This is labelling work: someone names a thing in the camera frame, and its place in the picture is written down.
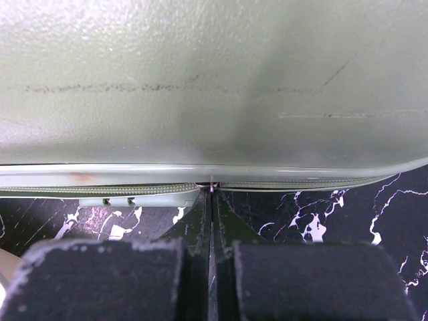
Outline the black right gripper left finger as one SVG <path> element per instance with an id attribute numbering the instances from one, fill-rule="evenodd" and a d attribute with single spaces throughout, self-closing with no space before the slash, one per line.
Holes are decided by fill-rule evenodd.
<path id="1" fill-rule="evenodd" d="M 21 258 L 2 320 L 206 320 L 211 196 L 156 241 L 40 241 Z"/>

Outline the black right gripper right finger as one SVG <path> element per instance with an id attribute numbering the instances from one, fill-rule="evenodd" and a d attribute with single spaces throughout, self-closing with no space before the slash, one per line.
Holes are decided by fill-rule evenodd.
<path id="1" fill-rule="evenodd" d="M 213 194 L 220 320 L 416 320 L 391 257 L 367 243 L 269 243 Z"/>

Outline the silver zipper pull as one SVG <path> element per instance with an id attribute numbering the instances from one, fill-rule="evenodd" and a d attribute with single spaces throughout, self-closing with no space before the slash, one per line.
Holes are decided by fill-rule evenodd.
<path id="1" fill-rule="evenodd" d="M 220 186 L 220 181 L 216 179 L 213 175 L 207 177 L 204 181 L 196 182 L 195 185 L 201 190 L 206 190 L 210 193 L 214 193 L 214 191 Z"/>

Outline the green hard-shell suitcase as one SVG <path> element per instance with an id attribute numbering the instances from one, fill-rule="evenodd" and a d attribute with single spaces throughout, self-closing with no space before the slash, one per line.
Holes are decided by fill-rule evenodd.
<path id="1" fill-rule="evenodd" d="M 1 196 L 181 206 L 427 164 L 426 1 L 2 1 Z"/>

